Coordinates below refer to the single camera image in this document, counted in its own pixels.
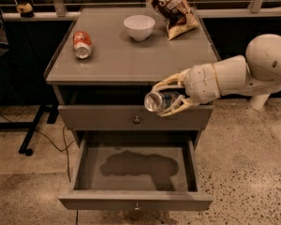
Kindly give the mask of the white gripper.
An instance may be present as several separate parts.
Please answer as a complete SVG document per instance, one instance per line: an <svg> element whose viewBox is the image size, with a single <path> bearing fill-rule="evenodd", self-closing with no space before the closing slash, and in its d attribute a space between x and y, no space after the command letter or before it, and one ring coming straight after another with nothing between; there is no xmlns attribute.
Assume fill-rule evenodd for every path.
<svg viewBox="0 0 281 225"><path fill-rule="evenodd" d="M167 89L185 88L185 93L190 97L180 95L167 109L159 112L161 117L183 112L199 104L207 104L220 98L214 66L204 64L173 74L163 81L155 84L153 92Z"/></svg>

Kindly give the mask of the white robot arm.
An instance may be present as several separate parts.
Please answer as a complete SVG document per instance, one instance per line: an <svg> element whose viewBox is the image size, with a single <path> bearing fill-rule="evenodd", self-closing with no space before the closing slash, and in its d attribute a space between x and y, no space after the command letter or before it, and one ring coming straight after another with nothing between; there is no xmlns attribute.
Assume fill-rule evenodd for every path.
<svg viewBox="0 0 281 225"><path fill-rule="evenodd" d="M281 36L260 35L245 55L196 65L156 84L144 99L145 108L160 116L180 113L222 96L261 96L281 91Z"/></svg>

